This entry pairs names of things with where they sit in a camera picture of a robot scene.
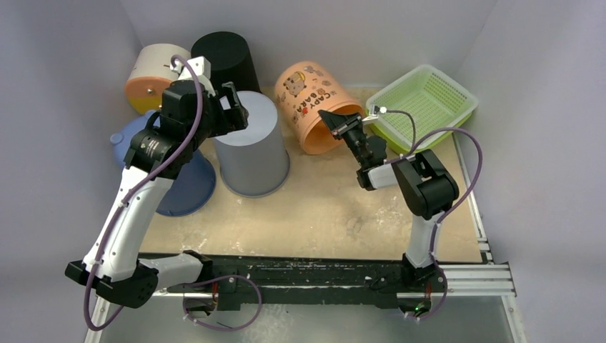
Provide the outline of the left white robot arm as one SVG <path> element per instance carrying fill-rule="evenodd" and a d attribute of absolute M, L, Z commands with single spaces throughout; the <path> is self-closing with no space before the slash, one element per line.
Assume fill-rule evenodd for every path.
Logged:
<path fill-rule="evenodd" d="M 99 297 L 123 307 L 139 308 L 161 288 L 187 284 L 205 292 L 213 273 L 210 260 L 185 251 L 142 259 L 139 250 L 152 217 L 205 139 L 246 129 L 248 112 L 232 82 L 218 94 L 192 80 L 175 81 L 162 94 L 160 110 L 133 134 L 111 213 L 92 248 L 69 262 L 65 275 Z"/>

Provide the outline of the large blue bucket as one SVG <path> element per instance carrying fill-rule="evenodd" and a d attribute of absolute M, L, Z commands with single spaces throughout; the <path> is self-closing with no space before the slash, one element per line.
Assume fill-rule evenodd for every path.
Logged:
<path fill-rule="evenodd" d="M 124 157 L 131 138 L 145 127 L 153 113 L 152 110 L 145 112 L 110 136 L 114 159 L 120 169 L 125 166 Z M 210 200 L 216 183 L 217 176 L 211 162 L 200 151 L 194 152 L 192 160 L 182 167 L 176 181 L 160 201 L 157 213 L 166 217 L 182 217 L 197 211 Z"/>

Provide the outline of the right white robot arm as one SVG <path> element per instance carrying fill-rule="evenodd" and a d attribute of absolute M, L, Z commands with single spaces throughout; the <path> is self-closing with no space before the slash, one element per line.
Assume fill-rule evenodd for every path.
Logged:
<path fill-rule="evenodd" d="M 319 117 L 336 140 L 345 142 L 359 165 L 357 181 L 367 191 L 397 186 L 412 214 L 412 230 L 402 258 L 403 285 L 417 291 L 426 285 L 436 267 L 432 260 L 438 219 L 459 198 L 456 181 L 437 156 L 424 150 L 411 157 L 387 161 L 387 142 L 369 136 L 359 113 L 341 115 L 319 110 Z"/>

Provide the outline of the orange cartoon bucket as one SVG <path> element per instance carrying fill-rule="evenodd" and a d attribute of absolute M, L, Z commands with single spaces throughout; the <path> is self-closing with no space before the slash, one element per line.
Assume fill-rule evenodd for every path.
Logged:
<path fill-rule="evenodd" d="M 287 68 L 274 85 L 274 97 L 303 151 L 318 155 L 341 144 L 333 138 L 320 110 L 339 115 L 361 114 L 361 103 L 315 61 Z"/>

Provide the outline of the grey bucket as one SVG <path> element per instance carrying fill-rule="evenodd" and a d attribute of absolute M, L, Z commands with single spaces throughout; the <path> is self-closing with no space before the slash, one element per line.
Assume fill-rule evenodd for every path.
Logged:
<path fill-rule="evenodd" d="M 274 102 L 254 91 L 238 91 L 248 111 L 248 127 L 213 139 L 219 171 L 226 188 L 243 197 L 265 197 L 289 175 L 285 147 Z"/>

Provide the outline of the green white strainer basket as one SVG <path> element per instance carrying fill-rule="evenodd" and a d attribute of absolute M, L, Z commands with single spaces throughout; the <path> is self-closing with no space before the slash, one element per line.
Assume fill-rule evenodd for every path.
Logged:
<path fill-rule="evenodd" d="M 461 126 L 478 104 L 477 97 L 450 76 L 423 64 L 368 98 L 366 109 L 377 105 L 411 114 L 419 139 L 435 129 Z M 383 114 L 370 127 L 398 154 L 412 146 L 412 127 L 404 114 Z"/>

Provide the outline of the black ribbed bucket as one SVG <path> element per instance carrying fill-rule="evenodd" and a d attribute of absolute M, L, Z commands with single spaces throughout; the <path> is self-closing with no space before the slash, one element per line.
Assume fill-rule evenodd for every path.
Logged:
<path fill-rule="evenodd" d="M 234 32 L 216 31 L 197 39 L 191 56 L 203 56 L 211 64 L 211 78 L 216 91 L 222 94 L 222 84 L 233 82 L 237 91 L 261 89 L 246 39 Z"/>

